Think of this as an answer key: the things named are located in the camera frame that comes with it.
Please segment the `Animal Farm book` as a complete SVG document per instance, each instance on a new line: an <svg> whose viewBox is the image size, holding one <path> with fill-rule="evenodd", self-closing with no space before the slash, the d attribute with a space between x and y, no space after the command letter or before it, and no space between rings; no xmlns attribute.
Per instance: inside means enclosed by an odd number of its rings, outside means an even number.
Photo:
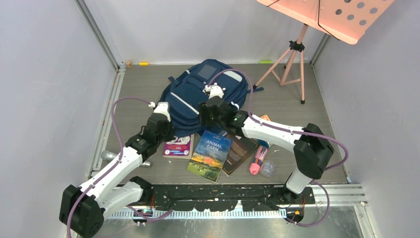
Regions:
<svg viewBox="0 0 420 238"><path fill-rule="evenodd" d="M205 130L188 163L187 171L217 182L232 142L229 137Z"/></svg>

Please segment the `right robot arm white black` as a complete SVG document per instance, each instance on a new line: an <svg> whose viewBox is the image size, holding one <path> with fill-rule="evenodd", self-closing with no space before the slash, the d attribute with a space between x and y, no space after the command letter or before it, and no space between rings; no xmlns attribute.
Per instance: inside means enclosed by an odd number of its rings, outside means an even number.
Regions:
<svg viewBox="0 0 420 238"><path fill-rule="evenodd" d="M246 111L235 111L220 97L201 103L199 116L202 125L218 125L229 134L266 141L292 152L297 167L282 191L288 203L300 200L304 188L321 178L334 153L327 136L315 124L282 125Z"/></svg>

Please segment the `purple paperback book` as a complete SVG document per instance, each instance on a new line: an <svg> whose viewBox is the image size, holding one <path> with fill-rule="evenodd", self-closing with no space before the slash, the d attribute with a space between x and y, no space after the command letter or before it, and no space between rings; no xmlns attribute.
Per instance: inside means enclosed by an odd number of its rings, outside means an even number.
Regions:
<svg viewBox="0 0 420 238"><path fill-rule="evenodd" d="M164 144L162 156L173 159L191 159L193 154L194 135L185 137L175 136L173 140Z"/></svg>

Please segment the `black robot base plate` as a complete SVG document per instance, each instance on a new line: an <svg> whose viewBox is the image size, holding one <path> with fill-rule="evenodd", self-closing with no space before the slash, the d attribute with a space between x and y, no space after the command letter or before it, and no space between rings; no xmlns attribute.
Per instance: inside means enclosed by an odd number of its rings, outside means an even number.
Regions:
<svg viewBox="0 0 420 238"><path fill-rule="evenodd" d="M274 211L291 205L312 205L311 187L300 195L287 192L282 184L156 184L134 205L152 206L159 211Z"/></svg>

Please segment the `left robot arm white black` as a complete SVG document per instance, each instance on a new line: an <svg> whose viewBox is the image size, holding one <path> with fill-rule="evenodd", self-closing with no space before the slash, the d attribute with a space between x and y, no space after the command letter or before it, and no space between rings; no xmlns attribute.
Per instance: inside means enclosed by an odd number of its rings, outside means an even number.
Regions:
<svg viewBox="0 0 420 238"><path fill-rule="evenodd" d="M91 238L98 233L106 218L126 205L137 202L147 205L152 198L151 184L135 177L116 188L134 169L140 167L158 147L173 138L174 128L168 112L154 111L144 129L130 137L120 152L98 174L79 186L64 189L59 220L66 225L66 234Z"/></svg>

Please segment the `navy blue backpack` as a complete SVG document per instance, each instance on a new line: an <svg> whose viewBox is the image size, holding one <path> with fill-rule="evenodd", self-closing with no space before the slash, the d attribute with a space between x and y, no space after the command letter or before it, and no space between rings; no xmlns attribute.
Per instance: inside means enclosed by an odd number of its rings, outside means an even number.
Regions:
<svg viewBox="0 0 420 238"><path fill-rule="evenodd" d="M223 89L223 99L231 106L240 109L250 94L248 81L244 75L231 71L232 67L215 59L206 59L185 70L179 77L169 77L170 84L164 89L160 102L169 103L169 114L174 127L174 136L185 137L204 130L215 133L221 131L217 126L200 125L199 104L209 99L205 86L211 79Z"/></svg>

